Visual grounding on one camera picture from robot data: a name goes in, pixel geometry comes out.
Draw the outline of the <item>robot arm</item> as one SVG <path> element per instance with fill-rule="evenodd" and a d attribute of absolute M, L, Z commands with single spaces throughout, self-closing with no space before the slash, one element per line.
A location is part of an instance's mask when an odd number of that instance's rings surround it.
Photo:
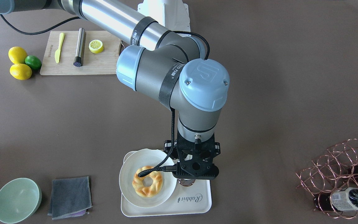
<path fill-rule="evenodd" d="M 214 129 L 230 78 L 223 65 L 207 59 L 201 41 L 181 37 L 117 0 L 0 0 L 0 14 L 42 9 L 63 9 L 128 43 L 117 77 L 178 112 L 178 153 L 220 154 Z"/>

